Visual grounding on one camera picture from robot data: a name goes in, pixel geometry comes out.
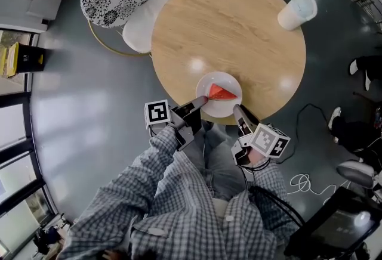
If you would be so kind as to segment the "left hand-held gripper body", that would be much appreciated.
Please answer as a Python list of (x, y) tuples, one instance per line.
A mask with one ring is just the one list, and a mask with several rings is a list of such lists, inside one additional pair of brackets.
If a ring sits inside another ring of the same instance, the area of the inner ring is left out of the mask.
[(202, 126), (201, 109), (192, 110), (191, 102), (174, 108), (170, 108), (168, 100), (146, 103), (144, 119), (150, 136), (156, 136), (167, 125), (173, 126), (178, 142), (177, 150), (184, 150), (194, 140), (194, 135)]

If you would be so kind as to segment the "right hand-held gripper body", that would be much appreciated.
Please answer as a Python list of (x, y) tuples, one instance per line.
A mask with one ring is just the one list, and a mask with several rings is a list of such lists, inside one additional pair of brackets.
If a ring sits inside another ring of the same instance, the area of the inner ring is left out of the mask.
[(231, 148), (236, 165), (248, 166), (251, 162), (248, 154), (251, 149), (266, 158), (278, 159), (289, 144), (290, 137), (269, 125), (258, 124), (254, 131), (249, 130), (240, 136)]

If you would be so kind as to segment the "white round plate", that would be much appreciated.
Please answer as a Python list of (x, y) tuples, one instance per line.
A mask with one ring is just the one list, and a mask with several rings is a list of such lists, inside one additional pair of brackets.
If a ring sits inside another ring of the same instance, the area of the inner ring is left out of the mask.
[(210, 89), (213, 85), (218, 85), (236, 95), (231, 100), (212, 100), (201, 108), (203, 112), (214, 118), (228, 117), (233, 114), (233, 108), (236, 104), (242, 102), (242, 88), (239, 82), (230, 74), (225, 72), (211, 72), (205, 74), (196, 86), (196, 97), (209, 96)]

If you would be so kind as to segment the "red watermelon slice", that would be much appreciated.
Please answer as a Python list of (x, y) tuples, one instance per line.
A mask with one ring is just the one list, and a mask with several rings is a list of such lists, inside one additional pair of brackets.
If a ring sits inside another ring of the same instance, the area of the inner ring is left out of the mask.
[(213, 83), (208, 93), (208, 99), (214, 101), (231, 101), (237, 99), (237, 96), (221, 86)]

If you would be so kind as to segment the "person's left forearm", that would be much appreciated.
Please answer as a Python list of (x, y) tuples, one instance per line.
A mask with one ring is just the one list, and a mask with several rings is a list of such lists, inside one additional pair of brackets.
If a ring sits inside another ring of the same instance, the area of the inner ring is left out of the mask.
[(166, 126), (150, 139), (149, 149), (134, 160), (131, 166), (133, 192), (147, 199), (152, 198), (166, 168), (174, 161), (178, 147), (176, 132), (172, 125)]

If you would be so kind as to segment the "person's right forearm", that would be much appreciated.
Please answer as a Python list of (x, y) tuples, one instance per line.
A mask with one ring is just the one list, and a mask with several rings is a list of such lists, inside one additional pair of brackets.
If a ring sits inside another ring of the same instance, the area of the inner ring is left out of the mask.
[[(249, 153), (249, 160), (254, 167), (262, 166), (268, 161), (254, 149)], [(271, 160), (264, 169), (254, 172), (254, 184), (256, 187), (271, 192), (281, 200), (288, 201), (284, 179), (274, 161)], [(254, 201), (260, 211), (264, 226), (268, 230), (274, 230), (289, 221), (288, 216), (263, 193), (255, 191)]]

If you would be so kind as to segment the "round wooden table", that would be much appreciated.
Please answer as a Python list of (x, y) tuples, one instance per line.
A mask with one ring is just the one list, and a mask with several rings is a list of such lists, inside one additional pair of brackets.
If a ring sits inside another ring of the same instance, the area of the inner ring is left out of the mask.
[(168, 95), (184, 104), (205, 74), (226, 72), (259, 119), (283, 108), (306, 65), (302, 30), (278, 23), (284, 6), (284, 0), (169, 0), (155, 21), (151, 48)]

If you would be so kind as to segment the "person's jeans legs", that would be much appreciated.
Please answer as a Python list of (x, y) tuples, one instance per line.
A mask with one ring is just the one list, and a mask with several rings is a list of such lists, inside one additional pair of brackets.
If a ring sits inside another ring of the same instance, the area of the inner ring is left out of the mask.
[(201, 173), (212, 197), (226, 202), (247, 189), (244, 175), (233, 160), (232, 145), (225, 126), (203, 120), (194, 140), (183, 150)]

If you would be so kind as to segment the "grey office chair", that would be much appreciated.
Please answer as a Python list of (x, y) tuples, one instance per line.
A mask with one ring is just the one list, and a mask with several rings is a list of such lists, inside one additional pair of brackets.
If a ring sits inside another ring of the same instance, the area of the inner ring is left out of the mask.
[(374, 186), (374, 168), (362, 162), (345, 161), (336, 167), (336, 171), (346, 180), (364, 188), (371, 189)]

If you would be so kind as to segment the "person's checked shirt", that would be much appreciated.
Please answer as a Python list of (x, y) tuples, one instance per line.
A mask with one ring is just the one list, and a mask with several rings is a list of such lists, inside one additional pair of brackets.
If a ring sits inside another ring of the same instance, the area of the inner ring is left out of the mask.
[(268, 230), (250, 185), (228, 202), (215, 200), (182, 152), (152, 198), (133, 192), (131, 166), (98, 189), (57, 260), (95, 260), (119, 247), (139, 260), (274, 260), (297, 230), (286, 213), (288, 222)]

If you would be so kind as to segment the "black monitor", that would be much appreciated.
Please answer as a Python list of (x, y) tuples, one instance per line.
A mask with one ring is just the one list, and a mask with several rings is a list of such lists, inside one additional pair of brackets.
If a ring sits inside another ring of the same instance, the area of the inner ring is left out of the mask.
[(340, 187), (291, 237), (286, 257), (299, 260), (344, 259), (380, 226), (377, 202)]

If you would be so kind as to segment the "white jug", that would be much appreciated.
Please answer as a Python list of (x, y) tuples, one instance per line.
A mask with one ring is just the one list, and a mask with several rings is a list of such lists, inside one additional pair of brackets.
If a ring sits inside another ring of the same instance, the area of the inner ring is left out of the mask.
[(290, 0), (278, 14), (278, 23), (292, 31), (316, 17), (316, 0)]

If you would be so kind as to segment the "black bin with yellow lid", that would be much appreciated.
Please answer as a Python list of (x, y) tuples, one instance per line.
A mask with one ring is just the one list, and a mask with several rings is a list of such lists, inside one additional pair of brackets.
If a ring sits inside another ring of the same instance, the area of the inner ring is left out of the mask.
[(7, 71), (8, 78), (19, 73), (41, 72), (44, 69), (44, 58), (47, 50), (40, 47), (24, 45), (16, 42), (8, 50)]

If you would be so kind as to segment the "cluttered wooden shelf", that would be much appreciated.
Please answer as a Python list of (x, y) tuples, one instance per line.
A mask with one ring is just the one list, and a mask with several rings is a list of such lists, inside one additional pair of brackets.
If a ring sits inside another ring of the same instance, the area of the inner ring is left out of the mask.
[(66, 234), (73, 225), (74, 222), (67, 219), (65, 214), (62, 213), (54, 225), (48, 226), (48, 224), (44, 224), (39, 227), (32, 239), (33, 244), (37, 247), (37, 252), (48, 255), (48, 252), (55, 244), (58, 243), (63, 246), (62, 242), (65, 241)]

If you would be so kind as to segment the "white cabinet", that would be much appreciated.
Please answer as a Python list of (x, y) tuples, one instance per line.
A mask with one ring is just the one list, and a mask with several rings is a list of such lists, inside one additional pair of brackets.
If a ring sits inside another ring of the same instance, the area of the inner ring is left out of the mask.
[(0, 29), (42, 33), (56, 19), (62, 0), (0, 0)]

